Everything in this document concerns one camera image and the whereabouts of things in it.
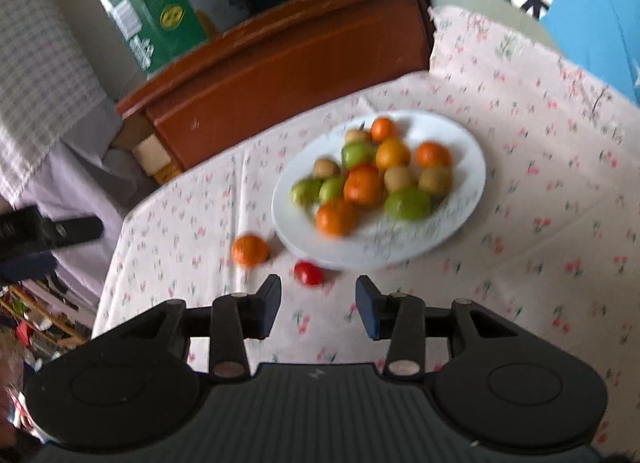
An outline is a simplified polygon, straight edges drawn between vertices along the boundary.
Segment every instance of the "table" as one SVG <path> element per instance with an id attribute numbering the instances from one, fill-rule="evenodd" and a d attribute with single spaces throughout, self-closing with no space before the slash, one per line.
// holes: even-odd
<path id="1" fill-rule="evenodd" d="M 332 126 L 391 109 L 433 110 L 466 126 L 484 150 L 486 189 L 452 239 L 426 255 L 368 273 L 385 292 L 434 306 L 471 297 L 590 363 L 609 408 L 594 443 L 640 451 L 640 110 L 554 52 L 482 16 L 447 6 L 431 72 L 352 94 L 255 136 L 183 174 L 124 224 L 94 334 L 165 299 L 206 306 L 283 281 L 271 337 L 248 341 L 252 366 L 381 364 L 385 343 L 364 334 L 354 305 L 359 273 L 330 273 L 309 290 L 273 236 L 270 201 L 287 161 Z M 253 271 L 229 259 L 237 234 L 268 238 Z M 447 361 L 428 344 L 428 369 Z M 207 367 L 195 339 L 189 363 Z"/>

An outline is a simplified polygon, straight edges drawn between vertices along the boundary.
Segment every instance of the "tangerine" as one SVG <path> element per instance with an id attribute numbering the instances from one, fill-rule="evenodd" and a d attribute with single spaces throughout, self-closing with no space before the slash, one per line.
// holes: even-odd
<path id="1" fill-rule="evenodd" d="M 415 150 L 415 162 L 422 168 L 451 167 L 453 159 L 449 149 L 434 141 L 425 141 Z"/>
<path id="2" fill-rule="evenodd" d="M 386 138 L 376 153 L 376 167 L 386 170 L 399 165 L 409 165 L 411 151 L 398 138 Z"/>
<path id="3" fill-rule="evenodd" d="M 254 234 L 245 234 L 236 237 L 231 245 L 231 258 L 236 265 L 252 266 L 261 265 L 269 256 L 269 245 L 261 237 Z"/>
<path id="4" fill-rule="evenodd" d="M 344 198 L 360 207 L 375 208 L 382 204 L 385 184 L 374 169 L 358 169 L 351 172 L 344 183 Z"/>
<path id="5" fill-rule="evenodd" d="M 356 225 L 354 206 L 344 199 L 331 199 L 316 212 L 316 229 L 325 236 L 348 236 Z"/>
<path id="6" fill-rule="evenodd" d="M 391 138 L 398 134 L 398 128 L 391 118 L 379 116 L 371 124 L 369 134 L 373 141 L 376 143 L 382 143 L 386 138 Z"/>

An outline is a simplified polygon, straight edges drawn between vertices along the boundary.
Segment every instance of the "pink flower print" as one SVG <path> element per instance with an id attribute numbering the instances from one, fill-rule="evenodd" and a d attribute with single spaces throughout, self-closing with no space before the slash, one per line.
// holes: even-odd
<path id="1" fill-rule="evenodd" d="M 509 184 L 507 185 L 507 194 L 513 194 L 518 189 L 519 185 L 520 185 L 519 181 L 510 179 Z"/>
<path id="2" fill-rule="evenodd" d="M 474 294 L 476 295 L 476 297 L 480 298 L 480 300 L 484 301 L 489 295 L 490 289 L 491 289 L 491 281 L 487 279 L 482 284 L 479 284 L 479 286 L 476 286 L 474 288 Z"/>
<path id="3" fill-rule="evenodd" d="M 556 306 L 553 315 L 554 319 L 551 321 L 551 325 L 554 328 L 560 329 L 564 334 L 571 331 L 571 325 L 564 319 L 564 308 L 562 305 Z"/>
<path id="4" fill-rule="evenodd" d="M 631 331 L 633 330 L 633 326 L 631 324 L 622 324 L 622 326 L 620 326 L 620 331 L 622 332 L 620 334 L 620 344 L 624 345 L 626 344 L 626 341 L 629 340 L 629 336 L 631 335 Z"/>
<path id="5" fill-rule="evenodd" d="M 552 190 L 558 190 L 559 188 L 564 187 L 564 183 L 561 179 L 557 179 L 555 181 L 548 181 L 546 183 L 546 191 L 551 192 Z"/>
<path id="6" fill-rule="evenodd" d="M 601 163 L 607 163 L 611 168 L 615 168 L 618 166 L 618 160 L 613 156 L 613 153 L 610 150 L 601 150 L 600 154 L 598 155 L 598 161 Z"/>
<path id="7" fill-rule="evenodd" d="M 564 273 L 571 274 L 573 277 L 580 277 L 582 275 L 582 260 L 580 257 L 565 263 Z"/>
<path id="8" fill-rule="evenodd" d="M 527 167 L 527 175 L 535 176 L 540 173 L 540 169 L 535 166 L 535 161 L 529 161 L 529 166 Z"/>
<path id="9" fill-rule="evenodd" d="M 344 316 L 344 319 L 347 322 L 351 322 L 357 311 L 358 311 L 358 306 L 356 305 L 356 303 L 351 304 L 349 306 L 349 312 Z"/>
<path id="10" fill-rule="evenodd" d="M 542 263 L 534 263 L 533 261 L 527 261 L 526 271 L 528 274 L 534 273 L 536 275 L 540 275 L 542 274 L 542 268 L 543 268 Z"/>
<path id="11" fill-rule="evenodd" d="M 604 317 L 607 314 L 607 305 L 604 302 L 597 302 L 594 300 L 589 306 L 589 313 L 592 317 Z"/>
<path id="12" fill-rule="evenodd" d="M 580 211 L 580 202 L 576 201 L 572 203 L 571 201 L 567 201 L 564 204 L 564 210 L 568 212 L 569 210 L 573 210 L 574 214 L 577 214 Z"/>
<path id="13" fill-rule="evenodd" d="M 620 377 L 622 376 L 622 371 L 617 370 L 615 372 L 613 372 L 612 369 L 607 369 L 607 372 L 604 376 L 604 379 L 606 382 L 612 381 L 613 382 L 613 386 L 617 387 L 620 385 Z"/>
<path id="14" fill-rule="evenodd" d="M 593 221 L 593 239 L 602 239 L 602 223 L 598 220 Z"/>
<path id="15" fill-rule="evenodd" d="M 462 267 L 462 263 L 460 261 L 452 261 L 449 257 L 444 260 L 442 263 L 442 273 L 445 275 L 448 273 L 452 273 L 457 275 L 460 272 L 460 268 Z"/>
<path id="16" fill-rule="evenodd" d="M 613 264 L 618 267 L 618 274 L 622 274 L 623 271 L 625 271 L 625 266 L 626 266 L 627 260 L 628 259 L 626 257 L 615 256 L 613 258 L 613 260 L 612 260 Z"/>
<path id="17" fill-rule="evenodd" d="M 494 255 L 500 255 L 504 251 L 504 243 L 502 242 L 502 237 L 494 237 L 494 234 L 486 234 L 482 238 L 481 244 L 487 246 L 491 253 L 493 253 Z"/>
<path id="18" fill-rule="evenodd" d="M 598 427 L 598 430 L 596 431 L 596 438 L 595 438 L 595 442 L 597 444 L 604 443 L 606 442 L 607 439 L 609 439 L 609 435 L 606 432 L 608 426 L 609 426 L 609 422 L 603 421 Z"/>
<path id="19" fill-rule="evenodd" d="M 293 314 L 293 319 L 298 326 L 298 335 L 304 335 L 309 326 L 309 322 L 311 322 L 311 317 L 305 315 L 302 311 L 298 311 Z"/>

